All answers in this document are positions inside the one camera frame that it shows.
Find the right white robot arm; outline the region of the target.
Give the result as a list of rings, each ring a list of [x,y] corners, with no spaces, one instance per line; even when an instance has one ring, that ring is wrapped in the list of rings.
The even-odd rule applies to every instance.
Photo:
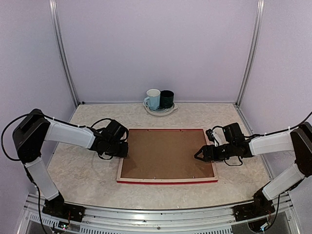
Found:
[[[274,178],[254,195],[256,201],[249,206],[253,216],[268,209],[268,201],[295,188],[312,175],[312,126],[302,122],[294,127],[272,133],[246,136],[236,123],[220,127],[226,142],[216,133],[217,126],[206,131],[211,145],[202,146],[194,157],[204,162],[217,162],[262,156]]]

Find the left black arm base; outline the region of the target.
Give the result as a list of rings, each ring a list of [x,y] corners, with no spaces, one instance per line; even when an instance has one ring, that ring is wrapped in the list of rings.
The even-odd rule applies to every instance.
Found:
[[[66,203],[61,193],[58,193],[58,195],[51,200],[45,199],[42,212],[68,221],[82,222],[85,207]]]

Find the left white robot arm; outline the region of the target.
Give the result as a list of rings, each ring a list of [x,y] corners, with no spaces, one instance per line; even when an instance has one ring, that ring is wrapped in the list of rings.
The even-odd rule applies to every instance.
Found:
[[[76,125],[45,115],[40,109],[15,119],[18,125],[12,139],[19,161],[25,167],[31,181],[49,202],[49,209],[62,217],[68,213],[68,205],[61,195],[47,167],[59,144],[73,145],[110,158],[126,157],[129,130],[117,120],[108,118],[107,126],[96,129],[94,125]]]

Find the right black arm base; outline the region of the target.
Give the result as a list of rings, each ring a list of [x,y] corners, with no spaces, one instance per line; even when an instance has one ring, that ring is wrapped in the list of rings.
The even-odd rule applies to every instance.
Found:
[[[238,222],[274,213],[275,207],[272,200],[264,196],[261,188],[253,195],[251,203],[236,205],[233,210],[235,220]]]

